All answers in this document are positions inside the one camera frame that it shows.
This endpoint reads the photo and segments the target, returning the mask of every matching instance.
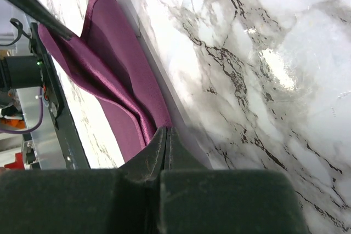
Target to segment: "purple cable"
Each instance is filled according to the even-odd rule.
[[[28,134],[33,132],[34,130],[36,130],[43,122],[43,99],[41,98],[42,95],[42,88],[40,87],[39,89],[39,121],[38,123],[33,126],[32,128],[28,129],[28,130],[22,130],[22,131],[11,131],[11,130],[6,130],[6,129],[2,129],[0,128],[0,132],[1,133],[7,133],[7,134]]]

